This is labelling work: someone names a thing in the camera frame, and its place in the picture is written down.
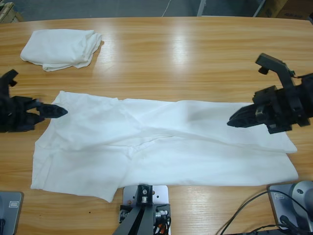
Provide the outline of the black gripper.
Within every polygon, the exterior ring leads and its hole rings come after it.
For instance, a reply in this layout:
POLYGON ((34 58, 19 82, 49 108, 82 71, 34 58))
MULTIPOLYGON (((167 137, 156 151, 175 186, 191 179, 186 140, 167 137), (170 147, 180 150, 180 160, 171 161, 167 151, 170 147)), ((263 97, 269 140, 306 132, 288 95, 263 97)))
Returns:
POLYGON ((68 111, 58 105, 44 104, 37 99, 23 96, 0 96, 0 132, 27 132, 45 118, 60 118, 68 111), (39 112, 29 113, 34 109, 39 112))
POLYGON ((253 103, 236 111, 228 126, 248 128, 265 124, 269 133, 292 130, 292 125, 309 126, 313 117, 313 76, 299 76, 301 84, 292 89, 271 86, 257 91, 253 103))

